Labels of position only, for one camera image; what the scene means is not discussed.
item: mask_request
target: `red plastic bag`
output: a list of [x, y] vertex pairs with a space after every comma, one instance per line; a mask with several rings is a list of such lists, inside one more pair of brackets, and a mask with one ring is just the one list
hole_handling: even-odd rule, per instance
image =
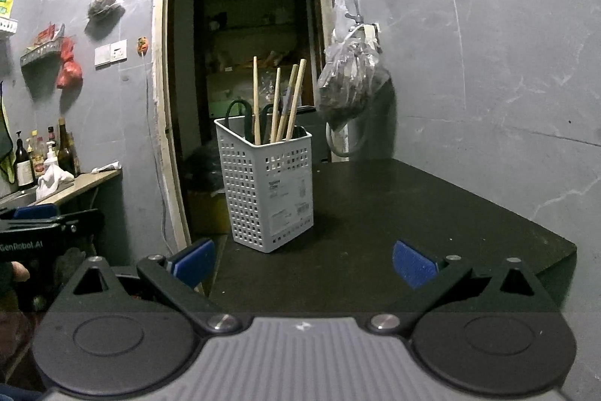
[[83, 81], [81, 65], [73, 60], [74, 47], [75, 43], [73, 43], [73, 40], [65, 37], [61, 46], [61, 60], [64, 64], [61, 73], [58, 75], [58, 79], [56, 79], [56, 87], [59, 89], [64, 89]]

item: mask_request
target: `sink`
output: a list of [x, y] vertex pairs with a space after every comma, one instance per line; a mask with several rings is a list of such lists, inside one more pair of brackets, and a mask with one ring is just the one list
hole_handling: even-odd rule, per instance
[[13, 192], [0, 199], [0, 211], [22, 208], [35, 203], [35, 189], [36, 188]]

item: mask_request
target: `hanging plastic bag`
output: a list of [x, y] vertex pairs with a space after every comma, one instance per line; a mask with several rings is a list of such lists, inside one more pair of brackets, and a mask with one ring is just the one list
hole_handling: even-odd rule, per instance
[[59, 89], [64, 89], [83, 81], [81, 65], [74, 60], [74, 47], [75, 43], [73, 43], [71, 38], [65, 37], [62, 40], [61, 60], [63, 66], [58, 75], [58, 79], [56, 79], [56, 87]]
[[88, 7], [88, 19], [98, 21], [106, 18], [117, 9], [122, 9], [121, 0], [93, 0]]
[[332, 44], [317, 81], [318, 110], [333, 131], [343, 128], [365, 111], [376, 92], [390, 78], [381, 65], [378, 40], [372, 25], [349, 18], [348, 0], [334, 6]]

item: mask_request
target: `label on basket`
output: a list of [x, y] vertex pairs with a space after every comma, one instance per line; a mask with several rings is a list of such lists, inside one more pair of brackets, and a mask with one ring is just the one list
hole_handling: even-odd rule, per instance
[[296, 223], [311, 210], [307, 198], [307, 174], [281, 176], [269, 182], [269, 227], [272, 235]]

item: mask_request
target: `doorway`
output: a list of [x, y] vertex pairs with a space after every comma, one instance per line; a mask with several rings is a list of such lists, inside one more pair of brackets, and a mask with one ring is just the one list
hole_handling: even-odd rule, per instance
[[[231, 100], [251, 99], [252, 57], [259, 59], [265, 103], [273, 97], [276, 69], [281, 68], [285, 86], [292, 64], [306, 58], [310, 70], [305, 72], [301, 102], [314, 104], [328, 30], [323, 4], [324, 0], [167, 0], [160, 20], [166, 59], [164, 73], [157, 71], [157, 98], [170, 129], [162, 149], [171, 165], [163, 165], [163, 170], [170, 170], [174, 178], [176, 218], [183, 222], [186, 243], [216, 233], [206, 224], [228, 225], [227, 208], [221, 213], [203, 197], [199, 209], [198, 195], [215, 191], [216, 184], [206, 179], [211, 179], [219, 158], [214, 119], [224, 116]], [[214, 222], [216, 216], [221, 223]]]

